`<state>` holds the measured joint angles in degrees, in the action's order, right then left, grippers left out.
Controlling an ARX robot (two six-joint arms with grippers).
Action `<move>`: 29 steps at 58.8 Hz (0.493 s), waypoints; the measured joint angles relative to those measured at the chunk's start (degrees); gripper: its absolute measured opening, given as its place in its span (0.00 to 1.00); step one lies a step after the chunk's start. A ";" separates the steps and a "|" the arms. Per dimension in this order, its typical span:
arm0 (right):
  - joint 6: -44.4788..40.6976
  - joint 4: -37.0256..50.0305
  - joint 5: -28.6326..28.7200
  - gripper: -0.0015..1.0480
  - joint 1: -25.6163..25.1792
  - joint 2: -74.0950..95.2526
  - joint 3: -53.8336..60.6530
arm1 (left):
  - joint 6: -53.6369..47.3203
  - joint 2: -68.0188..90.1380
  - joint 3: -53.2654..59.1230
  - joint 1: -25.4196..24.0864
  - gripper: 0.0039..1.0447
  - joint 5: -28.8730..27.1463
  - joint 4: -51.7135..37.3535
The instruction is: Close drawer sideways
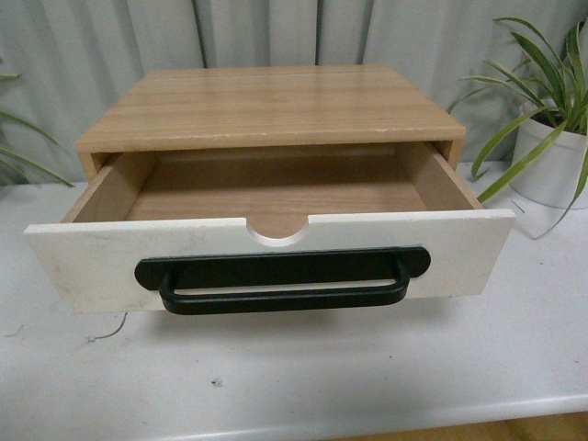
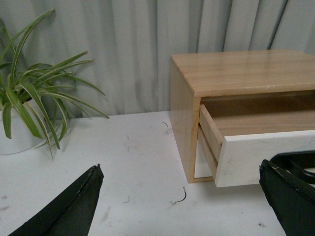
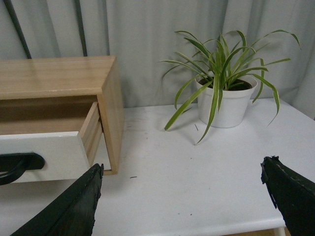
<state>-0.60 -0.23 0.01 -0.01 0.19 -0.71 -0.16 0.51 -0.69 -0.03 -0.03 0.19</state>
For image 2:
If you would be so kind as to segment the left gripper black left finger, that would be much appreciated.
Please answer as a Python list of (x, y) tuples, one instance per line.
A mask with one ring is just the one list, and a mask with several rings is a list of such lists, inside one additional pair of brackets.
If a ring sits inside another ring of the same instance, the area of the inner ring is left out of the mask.
[(12, 236), (87, 236), (103, 183), (100, 165), (79, 176)]

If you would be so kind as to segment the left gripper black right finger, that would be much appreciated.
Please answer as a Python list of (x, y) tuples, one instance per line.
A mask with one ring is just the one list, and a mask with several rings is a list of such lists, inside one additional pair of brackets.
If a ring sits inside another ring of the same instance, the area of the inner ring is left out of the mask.
[(287, 236), (315, 234), (315, 188), (263, 160), (259, 184)]

